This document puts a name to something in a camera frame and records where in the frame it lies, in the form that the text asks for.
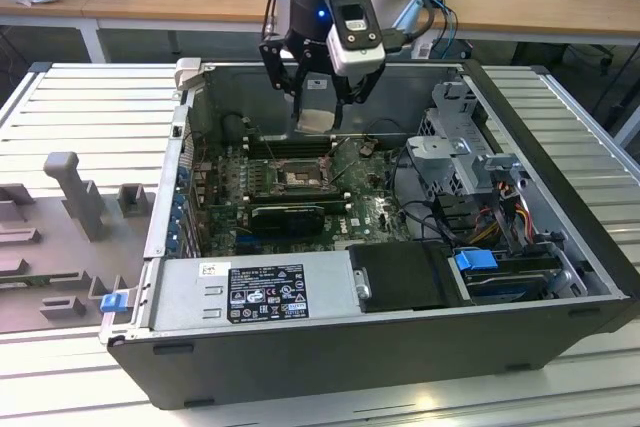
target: wooden table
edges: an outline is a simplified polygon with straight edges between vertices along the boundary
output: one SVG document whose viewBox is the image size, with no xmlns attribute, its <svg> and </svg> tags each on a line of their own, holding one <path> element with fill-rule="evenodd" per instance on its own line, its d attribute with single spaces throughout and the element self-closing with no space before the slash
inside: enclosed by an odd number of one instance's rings
<svg viewBox="0 0 640 427">
<path fill-rule="evenodd" d="M 447 0 L 458 37 L 553 43 L 636 44 L 640 0 Z M 266 0 L 60 0 L 27 8 L 0 0 L 0 24 L 74 27 L 93 62 L 108 60 L 100 29 L 257 32 Z M 431 42 L 442 27 L 423 42 Z"/>
<path fill-rule="evenodd" d="M 460 36 L 568 43 L 640 40 L 640 0 L 446 0 Z"/>
</svg>

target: aluminum extrusion table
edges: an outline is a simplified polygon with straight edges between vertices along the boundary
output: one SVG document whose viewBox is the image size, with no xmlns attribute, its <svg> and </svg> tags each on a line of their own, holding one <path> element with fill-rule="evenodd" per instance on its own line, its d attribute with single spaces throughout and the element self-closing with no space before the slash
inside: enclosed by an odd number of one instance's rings
<svg viewBox="0 0 640 427">
<path fill-rule="evenodd" d="M 539 75 L 525 67 L 487 67 L 487 71 L 625 254 L 640 265 L 638 166 L 550 75 Z M 12 125 L 8 132 L 13 137 L 23 128 L 18 120 L 29 119 L 23 122 L 25 128 L 44 124 L 41 136 L 52 132 L 53 125 L 67 132 L 95 130 L 108 132 L 104 138 L 110 142 L 128 137 L 160 153 L 164 146 L 156 145 L 154 136 L 162 133 L 166 138 L 163 113 L 179 103 L 174 98 L 172 74 L 170 65 L 55 64 L 48 73 L 27 75 L 0 110 L 0 122 Z M 85 124 L 79 123 L 77 116 L 67 115 L 78 111 L 84 113 Z M 123 122 L 121 115 L 129 116 L 130 122 Z M 5 156 L 7 148 L 17 145 L 18 139 L 4 142 L 5 128 L 0 128 L 0 136 L 0 155 Z M 498 140 L 508 150 L 506 141 Z M 42 153 L 49 142 L 59 145 L 62 141 L 50 138 L 45 143 L 30 135 L 20 142 Z M 69 139 L 64 142 L 75 144 Z M 99 150 L 97 141 L 84 142 Z M 152 189 L 153 182 L 157 182 L 158 164 L 150 162 L 146 167 L 150 169 L 144 174 L 143 170 L 122 164 L 117 170 L 131 176 L 148 175 L 145 179 Z M 173 412 L 160 411 L 149 404 L 144 393 L 100 345 L 97 332 L 98 327 L 88 327 L 0 336 L 3 425 L 640 423 L 638 321 L 614 334 L 584 339 L 539 371 Z"/>
</svg>

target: blue latch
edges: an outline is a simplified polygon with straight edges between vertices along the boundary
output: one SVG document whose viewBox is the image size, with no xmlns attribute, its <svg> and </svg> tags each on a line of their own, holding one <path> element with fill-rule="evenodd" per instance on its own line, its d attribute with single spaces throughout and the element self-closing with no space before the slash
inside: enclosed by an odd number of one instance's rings
<svg viewBox="0 0 640 427">
<path fill-rule="evenodd" d="M 498 268 L 496 258 L 490 250 L 463 250 L 455 259 L 461 271 Z"/>
<path fill-rule="evenodd" d="M 104 313 L 126 312 L 128 298 L 129 294 L 125 292 L 115 292 L 113 294 L 104 295 L 102 297 L 102 302 L 100 302 L 100 310 Z"/>
</svg>

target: motherboard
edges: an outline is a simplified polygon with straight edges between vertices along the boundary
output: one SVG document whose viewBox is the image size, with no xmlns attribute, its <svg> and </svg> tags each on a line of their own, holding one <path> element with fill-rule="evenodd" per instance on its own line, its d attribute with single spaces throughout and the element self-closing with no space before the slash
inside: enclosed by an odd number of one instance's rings
<svg viewBox="0 0 640 427">
<path fill-rule="evenodd" d="M 411 240 L 389 190 L 397 150 L 350 137 L 259 147 L 227 146 L 196 166 L 203 254 L 331 251 Z"/>
</svg>

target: power supply label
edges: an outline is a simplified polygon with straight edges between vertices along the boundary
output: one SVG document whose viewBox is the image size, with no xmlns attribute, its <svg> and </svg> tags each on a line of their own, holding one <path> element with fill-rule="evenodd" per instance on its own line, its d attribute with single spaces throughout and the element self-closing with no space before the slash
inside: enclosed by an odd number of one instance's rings
<svg viewBox="0 0 640 427">
<path fill-rule="evenodd" d="M 302 264 L 229 269 L 228 292 L 233 324 L 309 317 Z"/>
</svg>

